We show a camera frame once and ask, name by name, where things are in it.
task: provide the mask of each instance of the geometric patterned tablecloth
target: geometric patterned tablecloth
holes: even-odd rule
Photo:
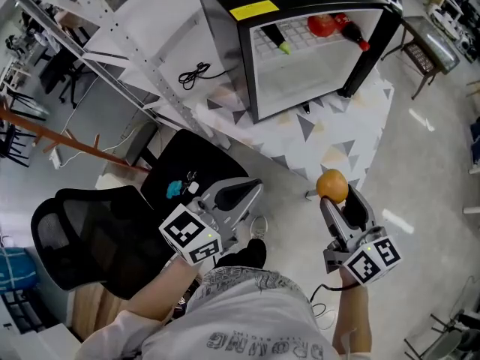
[[[350,99],[336,93],[254,124],[230,84],[196,106],[196,117],[311,182],[329,168],[360,189],[374,159],[394,94],[376,70]]]

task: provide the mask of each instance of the white grid shelf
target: white grid shelf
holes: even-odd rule
[[[315,36],[310,32],[310,29],[308,29],[307,19],[307,17],[302,17],[300,19],[290,19],[277,23],[277,27],[280,29],[286,42],[290,45],[292,54],[346,40],[337,30],[328,37]],[[261,28],[257,28],[253,33],[253,42],[256,54],[261,61],[265,62],[280,57],[289,57],[289,55],[286,55],[275,46],[273,41],[263,33]]]

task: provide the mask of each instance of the shoe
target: shoe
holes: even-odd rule
[[[257,216],[250,225],[250,236],[252,239],[263,240],[266,232],[269,230],[269,222],[265,216]]]

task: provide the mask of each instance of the yellow sticky note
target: yellow sticky note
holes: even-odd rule
[[[278,11],[278,7],[270,0],[265,0],[232,9],[230,10],[230,13],[233,15],[233,17],[240,21],[243,19],[248,19],[249,17],[267,14],[268,12],[273,11]]]

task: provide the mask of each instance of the person's left arm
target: person's left arm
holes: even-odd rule
[[[80,347],[76,360],[119,359],[134,356],[143,341],[170,318],[173,308],[198,274],[177,257],[143,287],[115,321],[96,331]]]

